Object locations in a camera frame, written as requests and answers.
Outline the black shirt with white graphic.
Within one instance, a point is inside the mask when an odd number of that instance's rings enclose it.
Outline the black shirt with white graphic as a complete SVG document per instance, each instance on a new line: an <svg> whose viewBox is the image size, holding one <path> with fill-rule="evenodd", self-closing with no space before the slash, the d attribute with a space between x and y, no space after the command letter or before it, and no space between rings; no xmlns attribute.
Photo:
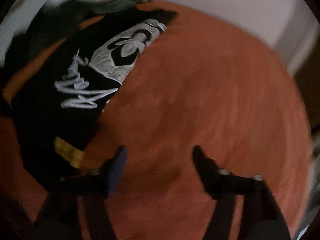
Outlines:
<svg viewBox="0 0 320 240"><path fill-rule="evenodd" d="M86 148L105 105L175 17L137 8L105 16L67 38L26 81L11 107L23 166L32 176L75 173L55 142Z"/></svg>

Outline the orange fleece bed blanket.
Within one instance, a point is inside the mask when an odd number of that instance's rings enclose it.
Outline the orange fleece bed blanket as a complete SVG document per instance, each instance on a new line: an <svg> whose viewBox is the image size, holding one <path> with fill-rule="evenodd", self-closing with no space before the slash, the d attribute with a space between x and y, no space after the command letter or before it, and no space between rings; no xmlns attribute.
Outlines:
<svg viewBox="0 0 320 240"><path fill-rule="evenodd" d="M24 168L11 101L67 38L112 13L84 20L1 86L1 239L33 239L48 191L99 169L120 146L127 161L105 201L116 239L203 239L216 202L194 166L195 146L232 174L261 176L291 236L306 207L311 138L284 64L257 38L203 12L164 1L132 8L176 17L105 105L86 148L55 142L74 174L36 178Z"/></svg>

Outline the brown wooden door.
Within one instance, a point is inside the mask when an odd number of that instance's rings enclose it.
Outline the brown wooden door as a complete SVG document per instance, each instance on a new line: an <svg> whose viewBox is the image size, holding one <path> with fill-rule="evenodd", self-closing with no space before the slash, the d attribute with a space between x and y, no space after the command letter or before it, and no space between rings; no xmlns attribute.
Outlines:
<svg viewBox="0 0 320 240"><path fill-rule="evenodd" d="M295 74L295 82L305 104L311 133L315 134L319 131L319 47Z"/></svg>

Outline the dark jeans pile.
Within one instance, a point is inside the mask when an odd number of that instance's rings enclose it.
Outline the dark jeans pile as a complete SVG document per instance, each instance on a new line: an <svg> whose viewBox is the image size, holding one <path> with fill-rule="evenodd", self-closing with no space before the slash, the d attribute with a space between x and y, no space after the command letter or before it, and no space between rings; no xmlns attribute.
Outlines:
<svg viewBox="0 0 320 240"><path fill-rule="evenodd" d="M39 52L67 36L78 25L98 15L101 3L67 0L61 4L45 4L24 31L16 32L5 51L1 64L1 86L34 59Z"/></svg>

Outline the grey-green fleece garment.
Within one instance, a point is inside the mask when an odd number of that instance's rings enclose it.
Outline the grey-green fleece garment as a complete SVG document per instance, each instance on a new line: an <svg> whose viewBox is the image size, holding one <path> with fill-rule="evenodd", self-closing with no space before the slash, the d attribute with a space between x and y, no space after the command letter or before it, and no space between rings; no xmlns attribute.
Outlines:
<svg viewBox="0 0 320 240"><path fill-rule="evenodd" d="M136 5L150 3L153 0L103 0L86 1L86 5L96 15L104 15L113 12L123 11Z"/></svg>

